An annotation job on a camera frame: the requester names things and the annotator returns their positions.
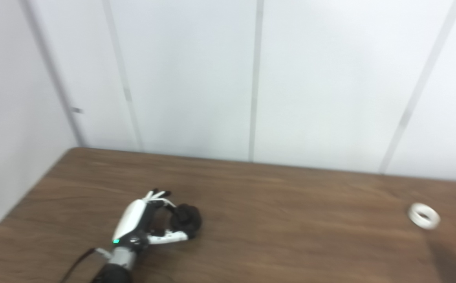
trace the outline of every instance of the black object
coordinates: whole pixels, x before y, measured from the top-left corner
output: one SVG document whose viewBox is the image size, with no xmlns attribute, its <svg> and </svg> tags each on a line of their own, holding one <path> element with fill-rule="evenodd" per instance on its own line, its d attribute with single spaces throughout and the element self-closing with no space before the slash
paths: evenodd
<svg viewBox="0 0 456 283">
<path fill-rule="evenodd" d="M 172 217 L 170 226 L 174 231 L 183 231 L 189 239 L 195 238 L 196 232 L 201 227 L 201 216 L 198 208 L 188 204 L 179 204 Z"/>
<path fill-rule="evenodd" d="M 124 267 L 108 263 L 95 276 L 92 283 L 132 283 L 132 276 Z"/>
</svg>

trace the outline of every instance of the robotic hand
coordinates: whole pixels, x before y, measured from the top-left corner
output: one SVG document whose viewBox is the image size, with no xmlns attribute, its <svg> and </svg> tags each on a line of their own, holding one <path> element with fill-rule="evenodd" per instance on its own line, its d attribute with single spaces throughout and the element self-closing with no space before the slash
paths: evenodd
<svg viewBox="0 0 456 283">
<path fill-rule="evenodd" d="M 175 206 L 166 197 L 169 191 L 154 189 L 142 199 L 134 200 L 126 208 L 113 235 L 113 251 L 90 249 L 82 255 L 67 272 L 61 283 L 65 282 L 75 266 L 86 256 L 97 251 L 102 253 L 108 262 L 102 267 L 92 283 L 131 283 L 130 272 L 135 258 L 149 245 L 166 244 L 195 238 L 201 227 L 201 217 L 195 206 L 180 204 Z M 172 213 L 170 226 L 161 235 L 151 231 L 151 222 L 156 211 L 164 207 Z"/>
</svg>

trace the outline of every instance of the wood grain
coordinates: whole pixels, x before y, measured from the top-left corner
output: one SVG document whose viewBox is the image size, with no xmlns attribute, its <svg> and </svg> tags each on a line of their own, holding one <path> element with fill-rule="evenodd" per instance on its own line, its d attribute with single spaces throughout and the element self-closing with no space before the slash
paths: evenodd
<svg viewBox="0 0 456 283">
<path fill-rule="evenodd" d="M 204 227 L 150 247 L 135 283 L 439 282 L 429 242 L 456 255 L 456 182 L 76 148 L 0 223 L 0 283 L 57 282 L 86 249 L 110 249 L 124 208 L 156 187 Z M 415 201 L 440 213 L 438 229 L 409 221 Z"/>
</svg>

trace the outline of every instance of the white robotic hand casing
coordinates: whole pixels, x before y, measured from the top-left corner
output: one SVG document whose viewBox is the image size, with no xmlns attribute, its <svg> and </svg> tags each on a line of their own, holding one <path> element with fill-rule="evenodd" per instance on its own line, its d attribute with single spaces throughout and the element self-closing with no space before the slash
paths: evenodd
<svg viewBox="0 0 456 283">
<path fill-rule="evenodd" d="M 120 239 L 122 236 L 125 236 L 137 227 L 137 224 L 139 224 L 142 214 L 146 209 L 146 205 L 146 201 L 136 199 L 129 204 L 129 206 L 127 206 L 127 209 L 125 209 L 125 212 L 120 219 L 120 223 L 118 223 L 118 226 L 114 231 L 113 241 Z"/>
</svg>

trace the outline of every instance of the white tape roll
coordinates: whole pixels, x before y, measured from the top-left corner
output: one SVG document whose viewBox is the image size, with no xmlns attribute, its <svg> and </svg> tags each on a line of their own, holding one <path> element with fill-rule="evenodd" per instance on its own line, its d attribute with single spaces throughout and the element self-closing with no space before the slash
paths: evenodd
<svg viewBox="0 0 456 283">
<path fill-rule="evenodd" d="M 418 202 L 411 205 L 408 216 L 415 224 L 427 230 L 436 228 L 441 221 L 441 217 L 434 209 Z"/>
</svg>

